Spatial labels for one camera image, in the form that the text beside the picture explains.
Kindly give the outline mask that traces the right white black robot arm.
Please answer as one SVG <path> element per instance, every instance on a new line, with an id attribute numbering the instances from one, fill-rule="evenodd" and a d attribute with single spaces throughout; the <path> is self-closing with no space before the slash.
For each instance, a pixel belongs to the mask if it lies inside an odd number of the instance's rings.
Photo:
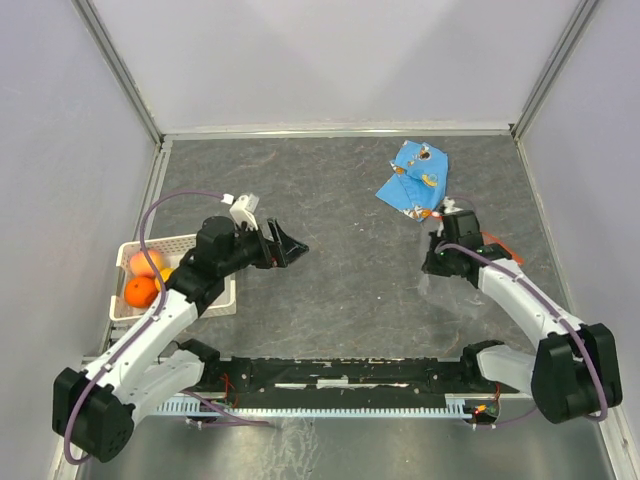
<path id="1" fill-rule="evenodd" d="M 476 214 L 453 209 L 436 216 L 422 270 L 461 278 L 496 302 L 525 333 L 535 352 L 486 343 L 458 368 L 467 389 L 492 382 L 532 397 L 551 423 L 603 421 L 623 399 L 616 341 L 602 323 L 587 324 L 561 308 L 522 271 L 498 242 L 488 243 Z"/>

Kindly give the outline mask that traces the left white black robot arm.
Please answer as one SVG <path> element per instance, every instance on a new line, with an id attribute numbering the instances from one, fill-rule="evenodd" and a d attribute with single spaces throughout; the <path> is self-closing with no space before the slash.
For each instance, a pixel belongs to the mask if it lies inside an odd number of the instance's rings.
<path id="1" fill-rule="evenodd" d="M 229 275 L 250 266 L 286 268 L 308 252 L 276 220 L 267 224 L 269 237 L 227 217 L 206 219 L 147 312 L 83 370 L 66 368 L 56 377 L 52 428 L 63 438 L 70 464 L 82 462 L 73 447 L 86 457 L 112 460 L 165 401 L 191 386 L 209 390 L 219 383 L 221 366 L 207 356 L 178 349 L 164 362 L 158 357 L 222 295 Z"/>

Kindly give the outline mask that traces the clear zip bag orange zipper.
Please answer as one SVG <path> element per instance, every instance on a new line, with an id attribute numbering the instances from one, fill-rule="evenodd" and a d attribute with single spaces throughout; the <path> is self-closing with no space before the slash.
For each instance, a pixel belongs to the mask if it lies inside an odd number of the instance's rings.
<path id="1" fill-rule="evenodd" d="M 476 319 L 489 309 L 490 300 L 477 288 L 478 264 L 468 255 L 437 247 L 448 244 L 437 229 L 423 230 L 420 254 L 423 256 L 418 283 L 420 296 L 431 306 L 456 316 Z"/>

